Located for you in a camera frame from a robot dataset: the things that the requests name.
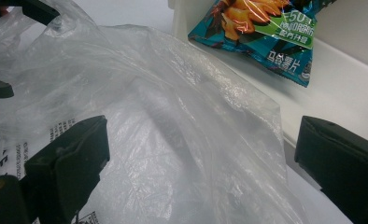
snack bag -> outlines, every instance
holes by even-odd
[[[212,48],[244,53],[306,87],[315,15],[332,0],[217,0],[190,32]]]

crumpled plastic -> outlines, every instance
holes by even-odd
[[[24,177],[64,130],[105,115],[111,160],[82,220],[307,223],[273,100],[170,35],[48,4],[62,16],[45,30],[20,8],[0,19],[0,79],[15,92],[0,99],[0,175]]]

